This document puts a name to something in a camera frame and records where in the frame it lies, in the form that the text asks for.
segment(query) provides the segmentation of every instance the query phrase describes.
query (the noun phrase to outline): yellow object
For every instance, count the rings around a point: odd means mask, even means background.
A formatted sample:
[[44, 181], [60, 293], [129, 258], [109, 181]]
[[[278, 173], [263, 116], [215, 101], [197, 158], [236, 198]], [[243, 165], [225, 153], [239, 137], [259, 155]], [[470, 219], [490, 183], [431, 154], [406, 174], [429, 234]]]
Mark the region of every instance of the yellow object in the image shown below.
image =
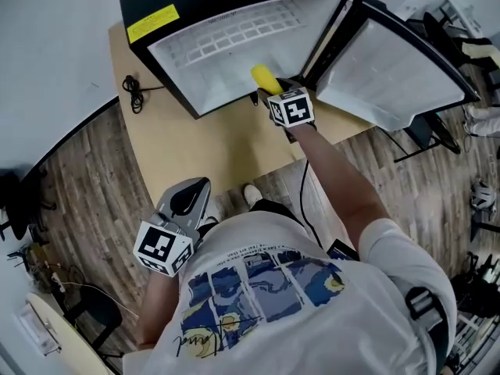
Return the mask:
[[158, 28], [161, 28], [163, 25], [167, 25], [168, 23], [178, 19], [179, 14], [173, 4], [154, 12], [153, 14], [149, 14], [142, 20], [137, 21], [134, 25], [130, 25], [127, 28], [130, 43], [134, 43], [136, 40], [150, 34]]
[[270, 94], [278, 95], [284, 92], [283, 88], [266, 66], [262, 64], [254, 66], [252, 68], [252, 76], [254, 81], [259, 85], [259, 88], [268, 91]]

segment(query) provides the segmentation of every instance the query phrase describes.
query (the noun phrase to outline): wires on floor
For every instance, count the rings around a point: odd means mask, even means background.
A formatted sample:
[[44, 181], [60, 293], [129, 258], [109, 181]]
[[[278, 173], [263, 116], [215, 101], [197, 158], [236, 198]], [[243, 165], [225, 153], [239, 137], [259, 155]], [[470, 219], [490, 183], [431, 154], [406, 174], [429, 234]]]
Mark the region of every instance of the wires on floor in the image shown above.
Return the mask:
[[146, 87], [141, 89], [139, 81], [132, 77], [132, 75], [127, 75], [122, 82], [122, 88], [130, 93], [130, 106], [132, 107], [132, 112], [138, 114], [142, 111], [142, 106], [144, 105], [144, 95], [142, 92], [164, 89], [165, 86]]
[[323, 248], [323, 245], [321, 244], [320, 237], [318, 236], [318, 233], [316, 232], [316, 229], [314, 229], [314, 226], [307, 220], [305, 217], [304, 213], [304, 202], [303, 200], [303, 195], [304, 195], [304, 183], [305, 183], [305, 176], [307, 175], [307, 169], [309, 168], [309, 160], [305, 161], [305, 168], [304, 168], [304, 175], [302, 175], [302, 182], [300, 184], [300, 212], [302, 214], [302, 218], [304, 218], [305, 223], [307, 223], [308, 227], [311, 228], [312, 233], [314, 234], [314, 237], [316, 238], [316, 241], [318, 242], [318, 245]]
[[110, 295], [108, 295], [105, 291], [102, 291], [101, 289], [99, 289], [98, 287], [96, 286], [92, 286], [91, 284], [77, 284], [76, 282], [58, 282], [58, 284], [73, 284], [73, 285], [77, 285], [77, 286], [80, 286], [81, 288], [93, 288], [95, 289], [96, 291], [100, 291], [101, 293], [103, 293], [104, 295], [108, 296], [109, 298], [111, 298], [117, 305], [119, 305], [122, 309], [125, 309], [127, 310], [130, 314], [132, 314], [133, 316], [135, 316], [136, 318], [139, 318], [139, 315], [136, 314], [134, 311], [132, 311], [131, 309], [128, 309], [125, 305], [123, 305], [122, 303], [118, 302], [116, 299], [114, 299], [113, 297], [111, 297]]

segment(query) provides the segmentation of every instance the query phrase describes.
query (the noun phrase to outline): white panel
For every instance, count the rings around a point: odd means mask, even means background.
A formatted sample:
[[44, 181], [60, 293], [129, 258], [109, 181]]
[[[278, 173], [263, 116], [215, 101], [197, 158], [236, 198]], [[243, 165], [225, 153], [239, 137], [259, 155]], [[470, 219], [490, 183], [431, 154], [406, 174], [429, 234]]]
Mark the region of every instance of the white panel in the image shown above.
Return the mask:
[[251, 69], [298, 75], [340, 0], [276, 0], [197, 23], [149, 46], [200, 114], [256, 90]]
[[386, 130], [459, 102], [463, 91], [402, 37], [368, 20], [318, 83], [317, 98]]

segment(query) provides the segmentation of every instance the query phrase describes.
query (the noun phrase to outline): wooden floor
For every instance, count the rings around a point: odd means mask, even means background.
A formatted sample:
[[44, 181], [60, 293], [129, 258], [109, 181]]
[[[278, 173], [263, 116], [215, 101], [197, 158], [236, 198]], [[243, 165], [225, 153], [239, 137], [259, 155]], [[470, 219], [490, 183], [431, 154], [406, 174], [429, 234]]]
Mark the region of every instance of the wooden floor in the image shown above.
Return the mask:
[[[340, 143], [337, 147], [373, 183], [388, 212], [412, 239], [423, 246], [449, 276], [463, 266], [470, 248], [470, 185], [481, 177], [498, 189], [495, 139], [467, 140], [464, 152], [460, 108], [442, 114], [459, 141], [462, 154], [439, 147], [394, 164], [401, 155], [379, 129]], [[394, 133], [412, 151], [404, 133]], [[298, 191], [304, 161], [260, 177], [255, 185], [266, 198], [282, 202], [301, 219]], [[82, 269], [87, 282], [103, 288], [137, 312], [148, 273], [131, 255], [141, 219], [153, 209], [127, 136], [118, 105], [73, 136], [43, 167], [46, 198], [57, 211], [43, 212], [49, 228], [45, 238], [64, 266]], [[323, 245], [345, 240], [341, 224], [312, 172], [306, 179], [305, 212]], [[209, 215], [233, 216], [246, 210], [238, 188], [211, 199]], [[475, 249], [498, 253], [500, 236], [482, 231]], [[123, 324], [103, 351], [129, 352], [134, 347], [135, 318], [126, 311]], [[100, 327], [83, 317], [80, 327], [95, 335]]]

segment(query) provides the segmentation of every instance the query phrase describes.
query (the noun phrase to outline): tan tabletop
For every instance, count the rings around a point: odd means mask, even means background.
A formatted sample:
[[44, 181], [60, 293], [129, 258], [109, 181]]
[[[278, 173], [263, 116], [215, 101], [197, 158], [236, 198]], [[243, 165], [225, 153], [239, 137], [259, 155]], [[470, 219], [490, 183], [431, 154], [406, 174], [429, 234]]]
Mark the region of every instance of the tan tabletop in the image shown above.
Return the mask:
[[[160, 83], [130, 50], [123, 23], [109, 29], [109, 44], [130, 142], [154, 204], [168, 187], [188, 178], [208, 177], [212, 195], [218, 195], [304, 156], [269, 120], [266, 107], [255, 107], [250, 98], [194, 120], [167, 90], [158, 90], [145, 95], [143, 111], [133, 114], [130, 95], [122, 89], [125, 76], [133, 75], [142, 88]], [[314, 98], [312, 103], [318, 130], [331, 143], [373, 126]]]
[[92, 347], [66, 321], [62, 313], [52, 308], [42, 297], [28, 293], [26, 301], [31, 304], [41, 322], [59, 343], [59, 354], [75, 374], [110, 375], [112, 374]]

